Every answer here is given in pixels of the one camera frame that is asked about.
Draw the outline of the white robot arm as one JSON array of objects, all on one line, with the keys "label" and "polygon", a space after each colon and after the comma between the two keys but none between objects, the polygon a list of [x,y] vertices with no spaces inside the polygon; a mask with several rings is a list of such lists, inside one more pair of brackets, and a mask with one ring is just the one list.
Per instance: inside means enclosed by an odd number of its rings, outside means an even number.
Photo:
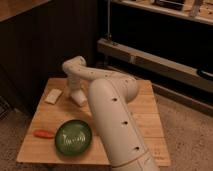
[{"label": "white robot arm", "polygon": [[120,72],[86,66],[82,56],[62,64],[71,98],[88,102],[112,171],[160,171],[128,108],[137,80]]}]

